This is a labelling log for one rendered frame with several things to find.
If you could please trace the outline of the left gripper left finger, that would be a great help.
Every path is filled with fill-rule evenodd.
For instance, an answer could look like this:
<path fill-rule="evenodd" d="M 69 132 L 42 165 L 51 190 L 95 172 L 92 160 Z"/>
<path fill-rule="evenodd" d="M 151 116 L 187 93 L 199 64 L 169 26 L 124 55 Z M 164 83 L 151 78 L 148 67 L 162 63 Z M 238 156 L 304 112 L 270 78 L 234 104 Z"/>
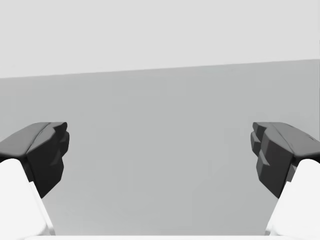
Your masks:
<path fill-rule="evenodd" d="M 42 199 L 60 182 L 66 122 L 36 122 L 0 140 L 0 236 L 54 236 Z"/>

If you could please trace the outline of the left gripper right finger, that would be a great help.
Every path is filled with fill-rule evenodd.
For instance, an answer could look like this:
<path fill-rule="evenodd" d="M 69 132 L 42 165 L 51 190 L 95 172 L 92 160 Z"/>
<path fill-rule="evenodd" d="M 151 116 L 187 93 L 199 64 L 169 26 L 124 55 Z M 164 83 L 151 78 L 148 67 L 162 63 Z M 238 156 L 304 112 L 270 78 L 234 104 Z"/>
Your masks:
<path fill-rule="evenodd" d="M 283 122 L 254 122 L 259 181 L 278 199 L 269 236 L 320 236 L 320 141 Z"/>

